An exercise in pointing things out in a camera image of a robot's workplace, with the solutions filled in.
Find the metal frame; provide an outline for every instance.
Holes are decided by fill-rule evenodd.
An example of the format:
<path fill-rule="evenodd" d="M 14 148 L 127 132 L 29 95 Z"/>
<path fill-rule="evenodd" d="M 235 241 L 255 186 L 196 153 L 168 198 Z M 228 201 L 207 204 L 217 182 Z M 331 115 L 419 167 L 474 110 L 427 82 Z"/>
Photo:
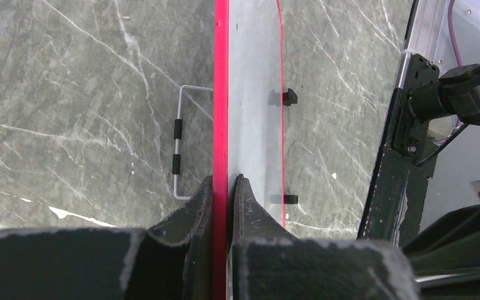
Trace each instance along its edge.
<path fill-rule="evenodd" d="M 188 84 L 182 85 L 179 88 L 179 98 L 177 99 L 177 119 L 181 119 L 181 104 L 183 103 L 183 91 L 185 89 L 193 89 L 196 91 L 204 91 L 204 92 L 214 92 L 214 89 L 210 87 L 201 87 L 201 86 L 190 86 Z M 180 139 L 175 139 L 175 146 L 174 146 L 174 154 L 179 154 L 179 142 Z M 174 174 L 174 198 L 177 200 L 190 200 L 190 196 L 180 196 L 178 195 L 178 174 Z"/>

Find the red strip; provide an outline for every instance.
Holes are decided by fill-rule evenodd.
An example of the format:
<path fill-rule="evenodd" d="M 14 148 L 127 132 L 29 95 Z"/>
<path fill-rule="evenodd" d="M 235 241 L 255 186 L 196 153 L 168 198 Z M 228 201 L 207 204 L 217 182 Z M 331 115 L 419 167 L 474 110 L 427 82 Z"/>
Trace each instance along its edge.
<path fill-rule="evenodd" d="M 212 154 L 212 298 L 227 296 L 229 0 L 216 0 Z"/>
<path fill-rule="evenodd" d="M 277 0 L 279 11 L 279 35 L 281 51 L 281 95 L 284 93 L 284 48 L 283 48 L 283 16 L 281 14 L 281 3 Z M 282 159 L 282 226 L 286 227 L 286 208 L 284 206 L 284 106 L 281 104 L 281 159 Z"/>

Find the cable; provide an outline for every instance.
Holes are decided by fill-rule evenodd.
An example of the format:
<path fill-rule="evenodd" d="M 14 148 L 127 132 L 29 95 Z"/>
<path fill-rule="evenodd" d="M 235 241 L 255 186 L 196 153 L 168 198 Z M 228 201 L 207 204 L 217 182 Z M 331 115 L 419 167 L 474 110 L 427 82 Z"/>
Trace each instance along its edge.
<path fill-rule="evenodd" d="M 450 1 L 448 6 L 448 31 L 450 32 L 450 40 L 452 41 L 452 47 L 454 48 L 454 55 L 456 57 L 457 66 L 462 66 L 461 55 L 459 54 L 459 48 L 457 47 L 457 40 L 455 38 L 454 24 L 452 20 L 452 12 L 454 10 L 455 0 Z"/>
<path fill-rule="evenodd" d="M 423 166 L 425 163 L 427 163 L 430 159 L 434 158 L 435 156 L 437 156 L 442 150 L 444 150 L 444 148 L 446 148 L 446 146 L 448 146 L 449 143 L 451 143 L 451 141 L 454 140 L 454 138 L 456 138 L 463 130 L 465 130 L 466 128 L 468 127 L 468 124 L 466 123 L 463 123 L 461 125 L 461 127 L 459 127 L 459 129 L 457 129 L 456 131 L 454 131 L 447 139 L 446 141 L 440 145 L 437 149 L 435 149 L 432 153 L 430 153 L 428 156 L 426 156 L 424 159 L 422 159 L 421 161 L 418 161 L 416 163 L 414 163 L 415 166 L 417 167 L 421 167 Z"/>

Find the marble table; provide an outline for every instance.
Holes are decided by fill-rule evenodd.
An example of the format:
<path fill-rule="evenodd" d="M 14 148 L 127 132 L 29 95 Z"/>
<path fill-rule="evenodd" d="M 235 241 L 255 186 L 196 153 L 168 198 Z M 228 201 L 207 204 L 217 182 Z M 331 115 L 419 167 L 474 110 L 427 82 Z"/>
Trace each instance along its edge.
<path fill-rule="evenodd" d="M 409 0 L 283 1 L 287 228 L 353 238 Z M 0 1 L 0 228 L 144 226 L 179 206 L 183 84 L 213 85 L 214 3 Z M 212 173 L 212 95 L 183 108 L 181 194 Z"/>

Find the purple cable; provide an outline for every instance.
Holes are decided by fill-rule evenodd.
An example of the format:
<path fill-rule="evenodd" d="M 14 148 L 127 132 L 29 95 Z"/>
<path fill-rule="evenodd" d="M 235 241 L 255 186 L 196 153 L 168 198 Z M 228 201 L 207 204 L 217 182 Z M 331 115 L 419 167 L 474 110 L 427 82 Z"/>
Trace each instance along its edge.
<path fill-rule="evenodd" d="M 457 66 L 462 66 L 461 55 L 459 54 L 459 48 L 457 47 L 457 40 L 455 38 L 454 23 L 452 22 L 452 12 L 454 10 L 455 0 L 450 0 L 448 6 L 448 31 L 450 32 L 450 39 L 452 41 L 452 47 L 454 48 L 454 55 L 456 57 Z"/>

